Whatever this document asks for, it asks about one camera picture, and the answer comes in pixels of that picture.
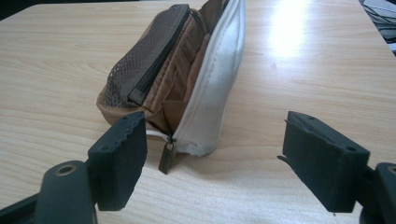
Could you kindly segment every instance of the wooden table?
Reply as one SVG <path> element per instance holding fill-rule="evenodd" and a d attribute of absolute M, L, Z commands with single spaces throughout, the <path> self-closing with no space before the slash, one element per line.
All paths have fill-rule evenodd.
<path fill-rule="evenodd" d="M 87 159 L 109 128 L 96 108 L 112 66 L 176 1 L 39 5 L 0 21 L 0 208 Z M 190 1 L 191 7 L 203 3 Z M 126 208 L 100 223 L 358 223 L 331 214 L 281 154 L 289 110 L 396 162 L 396 60 L 357 0 L 247 0 L 243 61 L 218 149 L 163 175 L 163 142 Z"/>

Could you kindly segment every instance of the pencil case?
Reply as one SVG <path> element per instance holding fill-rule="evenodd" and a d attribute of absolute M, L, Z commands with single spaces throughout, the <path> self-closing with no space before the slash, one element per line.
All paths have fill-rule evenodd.
<path fill-rule="evenodd" d="M 245 0 L 173 5 L 115 64 L 96 104 L 110 124 L 144 111 L 147 134 L 166 141 L 160 170 L 167 173 L 175 152 L 216 148 L 244 40 Z"/>

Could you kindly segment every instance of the wood grain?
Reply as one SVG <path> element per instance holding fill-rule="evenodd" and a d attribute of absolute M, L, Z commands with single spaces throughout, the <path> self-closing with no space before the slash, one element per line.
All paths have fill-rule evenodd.
<path fill-rule="evenodd" d="M 95 106 L 112 66 L 177 1 L 39 5 L 0 21 L 0 208 L 52 166 L 87 159 L 109 128 Z M 204 2 L 189 2 L 199 8 Z M 289 110 L 396 162 L 396 61 L 356 0 L 247 1 L 245 52 L 218 149 L 148 160 L 127 207 L 100 223 L 358 223 L 331 214 L 281 154 Z"/>

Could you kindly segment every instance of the table surface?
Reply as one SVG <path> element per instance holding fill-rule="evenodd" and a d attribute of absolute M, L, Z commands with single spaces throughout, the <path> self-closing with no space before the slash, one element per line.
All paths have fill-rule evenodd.
<path fill-rule="evenodd" d="M 0 21 L 0 208 L 37 193 L 50 167 L 87 159 L 109 128 L 95 101 L 110 69 L 175 2 L 38 5 Z M 99 223 L 358 223 L 360 205 L 328 213 L 276 156 L 293 110 L 369 149 L 371 167 L 396 162 L 394 56 L 357 0 L 246 7 L 217 150 L 163 175 L 163 142 L 149 140 L 129 203 Z"/>

